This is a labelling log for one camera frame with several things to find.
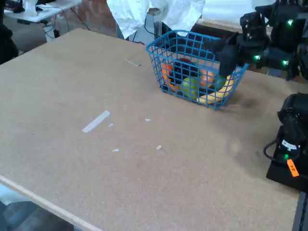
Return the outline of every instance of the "green apple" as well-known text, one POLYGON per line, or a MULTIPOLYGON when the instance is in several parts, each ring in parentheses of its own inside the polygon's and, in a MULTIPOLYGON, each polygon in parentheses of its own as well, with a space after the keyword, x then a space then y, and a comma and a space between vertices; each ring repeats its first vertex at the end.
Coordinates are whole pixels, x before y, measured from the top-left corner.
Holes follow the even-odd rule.
POLYGON ((213 85, 210 88, 211 89, 215 89, 215 90, 220 90, 220 89, 223 88, 223 86, 225 85, 226 81, 227 81, 226 78, 224 78, 224 77, 222 77, 220 75, 217 75, 213 85))
POLYGON ((183 82, 180 85, 180 90, 186 97, 190 98, 192 96, 192 99, 196 100, 199 97, 198 86, 199 78, 187 77, 183 79, 183 82))

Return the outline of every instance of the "orange tag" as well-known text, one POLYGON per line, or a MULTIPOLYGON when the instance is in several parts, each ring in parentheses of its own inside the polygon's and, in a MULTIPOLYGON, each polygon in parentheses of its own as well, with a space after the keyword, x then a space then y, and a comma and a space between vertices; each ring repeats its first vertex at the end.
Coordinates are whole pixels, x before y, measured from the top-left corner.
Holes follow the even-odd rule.
POLYGON ((295 164, 294 164, 293 160, 288 159, 288 160, 287 160, 287 164, 288 164, 289 169, 290 169, 290 171, 291 171, 291 173, 292 173, 292 176, 293 176, 293 177, 298 177, 298 176, 299 176, 299 173, 298 173, 298 171, 297 171, 297 169, 296 169, 296 167, 295 167, 295 164))

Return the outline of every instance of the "blue wire basket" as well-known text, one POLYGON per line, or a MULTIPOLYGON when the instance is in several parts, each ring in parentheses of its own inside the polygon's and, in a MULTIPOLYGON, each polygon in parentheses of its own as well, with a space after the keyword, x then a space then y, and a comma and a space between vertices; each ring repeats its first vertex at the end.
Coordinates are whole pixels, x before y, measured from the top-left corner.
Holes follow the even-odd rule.
POLYGON ((147 46, 156 79, 163 92, 215 109, 223 106, 234 93, 248 65, 236 67, 226 77, 218 76, 219 62, 206 41, 218 38, 185 30, 173 30, 147 46))

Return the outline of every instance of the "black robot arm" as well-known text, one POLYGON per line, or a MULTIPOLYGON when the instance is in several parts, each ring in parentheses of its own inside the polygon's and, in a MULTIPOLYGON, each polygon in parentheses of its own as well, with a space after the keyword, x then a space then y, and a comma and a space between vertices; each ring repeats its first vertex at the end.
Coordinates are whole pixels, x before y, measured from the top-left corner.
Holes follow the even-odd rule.
POLYGON ((259 6, 256 12, 245 14, 240 19, 242 34, 212 42, 212 52, 220 61, 219 77, 226 78, 237 64, 248 63, 257 68, 266 66, 287 71, 287 80, 300 71, 308 79, 308 53, 303 38, 307 18, 307 5, 296 0, 276 0, 272 5, 259 6), (270 36, 267 25, 272 27, 270 36))

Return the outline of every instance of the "table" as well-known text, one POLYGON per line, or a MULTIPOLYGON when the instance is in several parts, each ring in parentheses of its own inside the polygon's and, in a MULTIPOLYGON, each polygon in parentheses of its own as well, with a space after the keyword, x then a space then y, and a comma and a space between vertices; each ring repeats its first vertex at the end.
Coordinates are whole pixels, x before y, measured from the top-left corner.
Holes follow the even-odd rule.
POLYGON ((13 13, 9 10, 4 10, 4 14, 10 18, 22 19, 33 23, 39 23, 42 20, 47 21, 47 24, 43 24, 43 28, 46 35, 47 42, 52 41, 55 36, 53 33, 53 24, 50 21, 50 17, 64 12, 74 6, 79 5, 82 0, 57 0, 46 5, 38 5, 43 11, 38 12, 37 16, 30 16, 25 12, 13 13))
MULTIPOLYGON (((225 22, 225 21, 215 21, 215 20, 208 20, 199 18, 197 21, 197 24, 202 26, 208 26, 213 27, 221 30, 227 30, 227 31, 233 31, 233 32, 239 32, 242 33, 242 27, 239 23, 233 23, 233 22, 225 22)), ((272 31, 272 27, 266 27, 267 35, 270 35, 272 31)))
POLYGON ((0 81, 0 182, 74 225, 291 230, 298 192, 266 179, 262 150, 306 85, 247 71, 215 111, 162 93, 144 46, 81 29, 1 65, 0 81))

